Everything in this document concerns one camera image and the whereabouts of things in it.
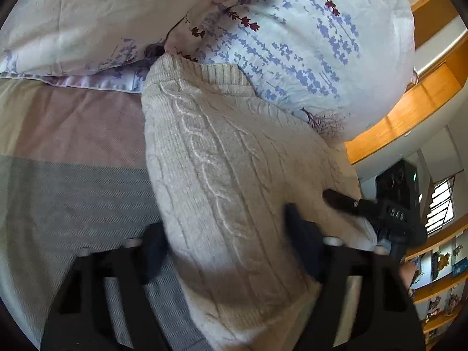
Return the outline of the person's right hand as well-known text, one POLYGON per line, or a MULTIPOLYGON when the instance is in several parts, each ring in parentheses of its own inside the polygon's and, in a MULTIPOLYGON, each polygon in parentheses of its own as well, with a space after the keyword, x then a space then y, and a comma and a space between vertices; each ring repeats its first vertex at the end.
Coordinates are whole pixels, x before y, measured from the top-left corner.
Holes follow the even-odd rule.
POLYGON ((413 296, 411 285, 416 271, 417 264, 414 261, 408 261, 399 265, 399 275, 410 297, 413 296))

